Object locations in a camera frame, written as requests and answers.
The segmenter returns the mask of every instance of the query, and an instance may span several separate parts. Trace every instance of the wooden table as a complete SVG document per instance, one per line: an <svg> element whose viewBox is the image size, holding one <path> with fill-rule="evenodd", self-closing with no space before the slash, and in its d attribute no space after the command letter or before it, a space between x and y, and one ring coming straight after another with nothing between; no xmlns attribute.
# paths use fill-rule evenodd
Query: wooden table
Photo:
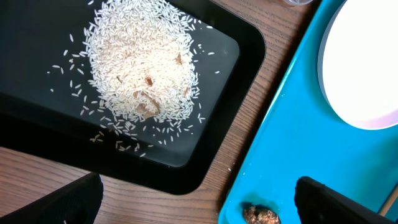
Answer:
<svg viewBox="0 0 398 224"><path fill-rule="evenodd" d="M266 60L202 185L184 196L102 176L104 198L96 223L216 223L274 92L320 1L290 7L282 0L216 0L255 24L267 42ZM0 216L88 173L0 148Z"/></svg>

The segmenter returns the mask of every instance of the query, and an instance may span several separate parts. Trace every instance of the clear plastic cup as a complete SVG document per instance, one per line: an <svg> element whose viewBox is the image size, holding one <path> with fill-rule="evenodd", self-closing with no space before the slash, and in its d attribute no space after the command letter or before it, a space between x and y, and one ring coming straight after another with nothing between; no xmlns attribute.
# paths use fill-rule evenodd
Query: clear plastic cup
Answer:
<svg viewBox="0 0 398 224"><path fill-rule="evenodd" d="M313 0L284 0L284 1L292 6L303 6L305 4L312 2Z"/></svg>

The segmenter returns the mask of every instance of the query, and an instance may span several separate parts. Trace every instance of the white rice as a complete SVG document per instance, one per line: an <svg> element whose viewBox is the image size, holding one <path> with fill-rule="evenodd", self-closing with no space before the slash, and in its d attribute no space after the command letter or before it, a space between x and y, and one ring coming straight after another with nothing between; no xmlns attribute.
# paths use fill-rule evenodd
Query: white rice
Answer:
<svg viewBox="0 0 398 224"><path fill-rule="evenodd" d="M96 14L85 42L90 84L104 106L133 122L188 119L198 85L189 17L181 19L184 13L164 0L108 1Z"/></svg>

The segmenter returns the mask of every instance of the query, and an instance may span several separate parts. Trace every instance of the white plate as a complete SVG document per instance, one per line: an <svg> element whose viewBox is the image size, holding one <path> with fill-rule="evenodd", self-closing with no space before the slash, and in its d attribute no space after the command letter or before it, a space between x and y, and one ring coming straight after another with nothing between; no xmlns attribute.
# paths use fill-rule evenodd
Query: white plate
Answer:
<svg viewBox="0 0 398 224"><path fill-rule="evenodd" d="M347 0L323 37L321 89L336 114L354 127L398 124L397 11L398 0Z"/></svg>

